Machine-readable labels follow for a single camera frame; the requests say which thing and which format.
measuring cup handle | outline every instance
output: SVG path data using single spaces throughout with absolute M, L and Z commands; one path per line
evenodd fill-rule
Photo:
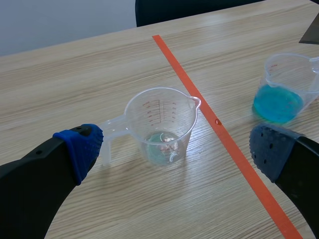
M 105 121 L 100 125 L 103 131 L 103 143 L 100 150 L 103 165 L 111 162 L 111 143 L 116 137 L 129 134 L 127 121 L 124 115 L 118 116 L 114 119 Z

black chair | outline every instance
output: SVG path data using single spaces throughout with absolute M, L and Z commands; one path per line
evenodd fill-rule
M 137 26 L 193 16 L 263 0 L 136 0 Z

robotic arm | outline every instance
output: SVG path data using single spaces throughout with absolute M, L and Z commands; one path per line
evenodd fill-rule
M 83 124 L 0 166 L 0 238 L 43 239 L 63 201 L 95 164 L 102 141 L 96 125 Z

blue liquid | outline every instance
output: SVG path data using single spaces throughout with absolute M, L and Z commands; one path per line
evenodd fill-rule
M 260 116 L 273 122 L 288 122 L 303 108 L 303 99 L 285 88 L 265 85 L 254 99 L 254 107 Z

white wall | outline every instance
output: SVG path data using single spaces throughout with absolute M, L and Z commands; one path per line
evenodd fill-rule
M 135 0 L 1 0 L 0 56 L 132 27 Z

